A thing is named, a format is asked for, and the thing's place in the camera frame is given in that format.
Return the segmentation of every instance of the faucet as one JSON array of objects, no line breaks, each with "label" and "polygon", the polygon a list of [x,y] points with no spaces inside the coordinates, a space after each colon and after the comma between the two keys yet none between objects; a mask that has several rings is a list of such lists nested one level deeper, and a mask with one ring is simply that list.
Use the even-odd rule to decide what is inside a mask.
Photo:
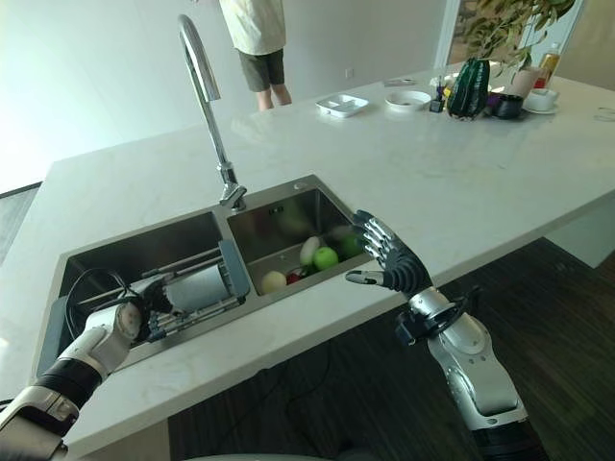
[{"label": "faucet", "polygon": [[218,155],[217,169],[224,182],[224,190],[222,191],[222,197],[220,197],[220,205],[227,206],[233,211],[240,211],[246,207],[243,195],[246,193],[247,189],[243,185],[237,183],[233,164],[227,159],[222,144],[222,138],[218,131],[218,125],[215,122],[213,110],[210,106],[211,101],[220,99],[220,90],[211,72],[211,66],[205,54],[203,42],[199,37],[199,33],[196,31],[196,27],[194,27],[194,23],[184,14],[181,14],[178,20],[180,22],[180,39],[182,40],[185,51],[185,63],[190,73],[196,97],[201,105],[205,119],[208,122],[209,137]]}]

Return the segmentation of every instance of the white countertop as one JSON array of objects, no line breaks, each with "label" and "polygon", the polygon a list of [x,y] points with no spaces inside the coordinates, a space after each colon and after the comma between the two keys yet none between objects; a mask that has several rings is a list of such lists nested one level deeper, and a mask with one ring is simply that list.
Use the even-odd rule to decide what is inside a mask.
[{"label": "white countertop", "polygon": [[[353,118],[320,115],[314,99],[222,123],[222,137],[249,191],[315,173],[347,206],[389,224],[441,284],[615,194],[615,123],[593,118],[615,108],[615,92],[553,86],[559,113],[524,121],[395,115],[384,102],[394,88],[377,83],[349,91],[372,102]],[[53,166],[0,271],[0,399],[33,375],[60,255],[216,203],[214,159],[199,126]],[[121,370],[66,437],[71,454],[161,421],[396,301],[339,276]]]}]

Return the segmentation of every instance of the stainless steel sink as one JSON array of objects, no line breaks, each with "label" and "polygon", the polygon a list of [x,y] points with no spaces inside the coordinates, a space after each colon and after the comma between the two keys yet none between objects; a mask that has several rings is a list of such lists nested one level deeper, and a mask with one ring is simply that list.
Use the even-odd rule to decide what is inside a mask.
[{"label": "stainless steel sink", "polygon": [[228,221],[259,296],[264,296],[260,281],[265,274],[288,274],[301,268],[299,253],[312,236],[319,236],[323,244],[336,250],[340,263],[267,295],[272,300],[306,289],[367,260],[360,256],[347,259],[344,255],[343,242],[352,234],[350,212],[315,176],[248,196],[246,204],[246,211]]},{"label": "stainless steel sink", "polygon": [[[127,283],[133,283],[149,271],[213,250],[221,239],[213,211],[202,211],[182,221],[72,255],[66,260],[59,296],[66,295],[77,277],[87,269],[112,268]],[[111,278],[90,278],[76,293],[77,299],[86,299],[115,287]]]},{"label": "stainless steel sink", "polygon": [[[182,343],[213,328],[265,307],[282,298],[305,290],[317,283],[342,274],[369,260],[365,254],[344,255],[341,242],[350,235],[351,211],[316,177],[307,176],[245,196],[246,207],[234,212],[216,205],[190,215],[160,223],[141,233],[120,235],[111,242],[84,248],[61,259],[59,300],[51,307],[50,321],[43,344],[39,371],[45,370],[69,343],[63,321],[65,296],[84,271],[104,267],[117,272],[128,283],[146,279],[167,269],[193,264],[201,256],[218,261],[219,242],[226,242],[241,255],[237,270],[246,279],[247,295],[197,310],[199,315],[181,320],[163,339],[144,342],[133,348],[122,367]],[[328,246],[337,250],[340,262],[268,295],[260,289],[262,276],[271,270],[283,273],[298,268],[299,252],[309,237],[318,235]],[[117,295],[117,285],[107,277],[91,278],[76,300],[95,297],[103,299]]]}]

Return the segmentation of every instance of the white shirt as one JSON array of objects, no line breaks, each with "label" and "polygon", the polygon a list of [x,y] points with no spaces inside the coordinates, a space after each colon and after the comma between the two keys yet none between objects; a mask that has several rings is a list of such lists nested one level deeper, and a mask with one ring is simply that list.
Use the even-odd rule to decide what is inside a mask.
[{"label": "white shirt", "polygon": [[234,47],[246,55],[268,55],[286,45],[282,0],[220,0]]}]

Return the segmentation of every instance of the bottle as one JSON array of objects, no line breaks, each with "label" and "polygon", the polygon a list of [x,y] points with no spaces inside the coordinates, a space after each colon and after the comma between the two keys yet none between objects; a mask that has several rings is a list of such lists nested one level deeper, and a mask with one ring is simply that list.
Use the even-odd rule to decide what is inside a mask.
[{"label": "bottle", "polygon": [[559,54],[559,47],[559,43],[554,43],[551,45],[549,51],[545,53],[545,56],[542,57],[542,60],[540,61],[542,73],[540,77],[538,77],[534,88],[546,88],[549,85],[549,80],[553,76],[555,68],[559,64],[559,59],[561,58],[561,55]]}]

